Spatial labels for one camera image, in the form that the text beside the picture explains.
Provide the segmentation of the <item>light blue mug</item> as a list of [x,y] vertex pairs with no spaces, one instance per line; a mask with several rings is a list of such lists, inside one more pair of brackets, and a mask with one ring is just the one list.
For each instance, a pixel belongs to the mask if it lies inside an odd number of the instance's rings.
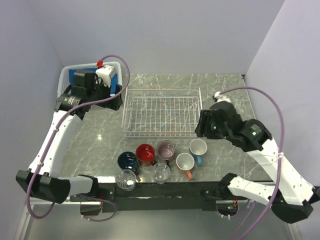
[[193,139],[189,144],[189,152],[193,156],[195,163],[198,166],[203,164],[203,155],[206,154],[208,146],[206,142],[202,139]]

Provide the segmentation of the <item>white wire dish rack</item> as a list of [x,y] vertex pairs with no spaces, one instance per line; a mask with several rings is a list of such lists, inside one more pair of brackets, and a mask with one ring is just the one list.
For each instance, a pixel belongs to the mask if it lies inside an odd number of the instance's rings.
[[127,89],[121,130],[126,138],[192,138],[203,109],[198,89]]

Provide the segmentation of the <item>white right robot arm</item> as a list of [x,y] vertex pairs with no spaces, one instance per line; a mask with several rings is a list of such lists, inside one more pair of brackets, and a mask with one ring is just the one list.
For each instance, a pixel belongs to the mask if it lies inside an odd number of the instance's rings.
[[320,189],[306,181],[280,154],[272,134],[259,120],[242,120],[232,103],[219,101],[208,110],[201,110],[195,133],[201,138],[231,142],[253,158],[274,182],[280,179],[278,186],[271,186],[227,173],[218,183],[222,198],[237,196],[271,204],[272,212],[289,224],[310,216],[312,204],[320,199]]

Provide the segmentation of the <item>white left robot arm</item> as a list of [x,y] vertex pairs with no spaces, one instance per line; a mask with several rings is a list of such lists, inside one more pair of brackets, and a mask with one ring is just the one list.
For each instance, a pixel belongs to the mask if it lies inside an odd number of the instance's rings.
[[75,130],[92,105],[117,111],[122,105],[123,86],[106,83],[98,72],[78,69],[73,83],[58,96],[45,140],[27,170],[19,170],[16,181],[29,201],[37,198],[55,204],[82,194],[88,201],[100,195],[98,179],[89,175],[60,177],[62,161]]

